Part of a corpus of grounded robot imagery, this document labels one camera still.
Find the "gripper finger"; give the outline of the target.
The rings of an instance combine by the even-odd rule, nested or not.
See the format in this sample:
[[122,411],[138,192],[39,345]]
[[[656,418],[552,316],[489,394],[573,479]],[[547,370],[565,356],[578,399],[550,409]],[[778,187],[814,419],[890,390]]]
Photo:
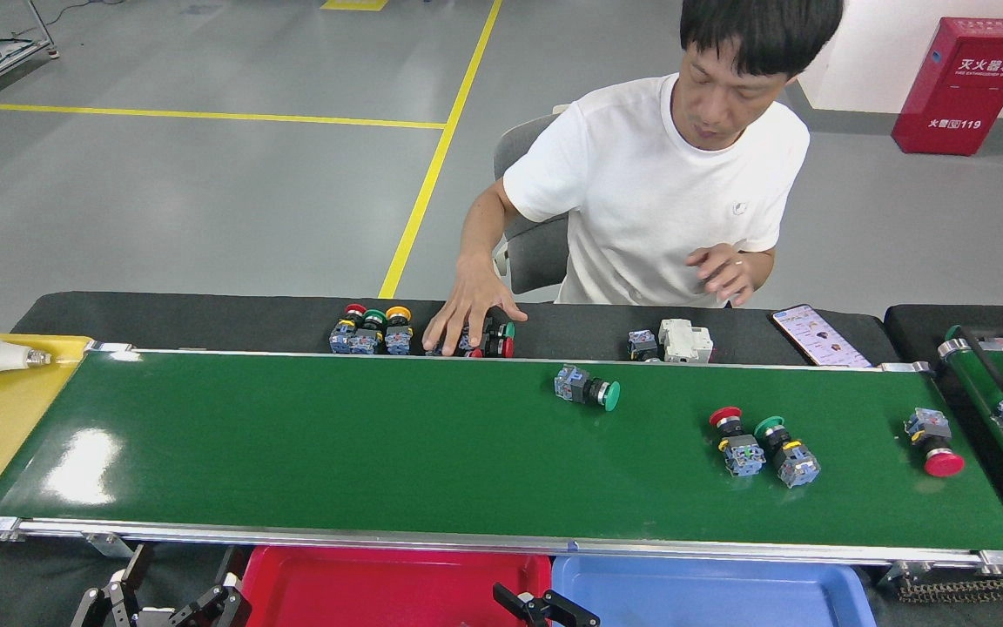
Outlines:
[[248,551],[228,548],[208,591],[172,613],[172,626],[246,626],[252,605],[243,595],[240,577],[246,572]]
[[120,574],[112,576],[103,588],[84,592],[71,626],[104,626],[108,619],[115,626],[146,626],[137,591],[142,587],[152,556],[154,549],[150,544],[139,544]]
[[553,589],[542,595],[541,613],[546,622],[562,626],[601,626],[601,619],[594,612]]
[[523,591],[521,594],[515,594],[498,581],[491,588],[491,594],[493,594],[495,603],[499,604],[503,610],[508,611],[510,615],[517,618],[519,622],[525,623],[526,626],[538,625],[536,597],[532,592]]

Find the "person's right hand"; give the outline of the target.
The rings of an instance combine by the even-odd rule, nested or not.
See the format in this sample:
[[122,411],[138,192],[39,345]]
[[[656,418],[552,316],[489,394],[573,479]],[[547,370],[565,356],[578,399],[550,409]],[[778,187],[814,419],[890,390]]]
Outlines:
[[528,320],[527,314],[514,301],[512,291],[501,282],[490,250],[459,254],[453,290],[429,322],[423,334],[423,348],[438,348],[443,356],[451,356],[465,328],[469,330],[469,346],[478,347],[484,336],[485,317],[491,308],[500,308],[514,321]]

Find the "person's left hand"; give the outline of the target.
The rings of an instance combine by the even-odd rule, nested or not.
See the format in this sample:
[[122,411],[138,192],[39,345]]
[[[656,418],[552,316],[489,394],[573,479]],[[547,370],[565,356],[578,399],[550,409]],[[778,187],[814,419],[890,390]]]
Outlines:
[[767,281],[775,265],[774,252],[746,253],[729,243],[720,243],[694,250],[685,265],[696,269],[702,289],[716,298],[718,306],[737,307]]

